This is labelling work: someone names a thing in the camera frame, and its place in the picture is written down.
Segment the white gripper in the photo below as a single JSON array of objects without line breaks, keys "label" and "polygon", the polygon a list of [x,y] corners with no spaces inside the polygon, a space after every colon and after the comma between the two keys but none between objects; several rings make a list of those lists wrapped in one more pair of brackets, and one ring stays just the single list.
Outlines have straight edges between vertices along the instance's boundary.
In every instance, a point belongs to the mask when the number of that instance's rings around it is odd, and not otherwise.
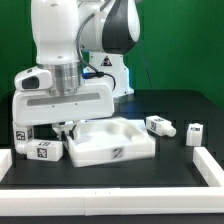
[{"label": "white gripper", "polygon": [[16,91],[13,97],[13,121],[18,126],[53,124],[59,140],[68,134],[66,121],[73,121],[69,136],[83,119],[110,117],[114,102],[107,84],[84,84],[72,96],[50,96],[47,90]]}]

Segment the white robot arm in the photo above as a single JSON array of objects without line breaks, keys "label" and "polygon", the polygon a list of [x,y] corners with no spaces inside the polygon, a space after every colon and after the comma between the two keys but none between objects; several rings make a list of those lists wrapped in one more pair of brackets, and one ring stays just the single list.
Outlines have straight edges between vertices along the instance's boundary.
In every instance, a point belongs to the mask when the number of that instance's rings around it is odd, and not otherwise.
[{"label": "white robot arm", "polygon": [[14,80],[15,139],[30,141],[36,125],[111,116],[112,91],[82,74],[82,53],[132,49],[140,35],[135,0],[31,0],[31,23],[36,66]]}]

